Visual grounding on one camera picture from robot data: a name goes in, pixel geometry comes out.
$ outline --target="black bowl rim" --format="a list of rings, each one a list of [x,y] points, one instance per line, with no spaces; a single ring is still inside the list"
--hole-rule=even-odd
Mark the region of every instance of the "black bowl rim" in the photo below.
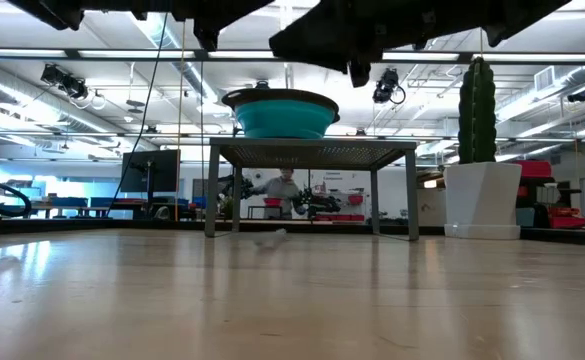
[[[267,101],[267,100],[297,100],[321,105],[323,107],[334,110],[334,120],[332,123],[339,121],[339,105],[334,100],[319,95],[310,91],[295,90],[295,89],[239,89],[231,91],[221,101],[235,110],[237,106],[243,104],[256,102],[256,101]]]

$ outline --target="wooden floor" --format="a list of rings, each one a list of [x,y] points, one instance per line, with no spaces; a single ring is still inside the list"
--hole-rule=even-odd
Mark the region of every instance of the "wooden floor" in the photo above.
[[[585,359],[585,247],[275,240],[0,237],[0,359]]]

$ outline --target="green cactus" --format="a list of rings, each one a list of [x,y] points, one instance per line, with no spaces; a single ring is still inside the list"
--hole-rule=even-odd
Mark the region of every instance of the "green cactus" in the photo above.
[[[460,164],[494,162],[496,115],[494,72],[483,58],[476,58],[463,76],[459,103]]]

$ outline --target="man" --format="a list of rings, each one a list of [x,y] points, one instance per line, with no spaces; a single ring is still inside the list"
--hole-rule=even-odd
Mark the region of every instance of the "man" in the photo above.
[[[292,198],[299,195],[299,188],[292,180],[293,169],[281,169],[281,176],[268,180],[265,184],[252,189],[254,195],[265,194],[267,197],[279,198],[281,202],[281,219],[292,220]],[[305,208],[299,206],[295,209],[299,215],[305,214]],[[278,209],[265,209],[264,218],[279,218]]]

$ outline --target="shelf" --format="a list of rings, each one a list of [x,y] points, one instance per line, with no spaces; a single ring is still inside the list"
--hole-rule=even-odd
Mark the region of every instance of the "shelf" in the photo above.
[[[415,142],[212,138],[220,154],[241,168],[379,170],[399,160]]]

